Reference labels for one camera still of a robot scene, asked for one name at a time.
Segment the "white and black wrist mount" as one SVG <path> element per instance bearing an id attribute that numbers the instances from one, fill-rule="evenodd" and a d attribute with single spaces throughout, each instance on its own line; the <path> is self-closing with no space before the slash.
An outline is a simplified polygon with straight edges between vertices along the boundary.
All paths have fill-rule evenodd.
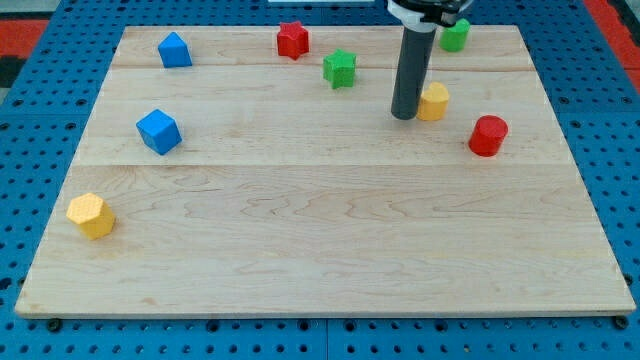
<path id="1" fill-rule="evenodd" d="M 426 33 L 437 26 L 453 27 L 473 0 L 388 0 L 387 11 L 406 28 Z"/>

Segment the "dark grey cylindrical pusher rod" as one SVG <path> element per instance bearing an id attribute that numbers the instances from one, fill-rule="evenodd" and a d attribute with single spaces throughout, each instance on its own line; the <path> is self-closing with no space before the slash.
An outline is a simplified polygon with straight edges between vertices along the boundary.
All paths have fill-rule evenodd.
<path id="1" fill-rule="evenodd" d="M 397 119 L 410 120 L 417 115 L 435 34 L 435 29 L 403 30 L 391 102 L 391 114 Z"/>

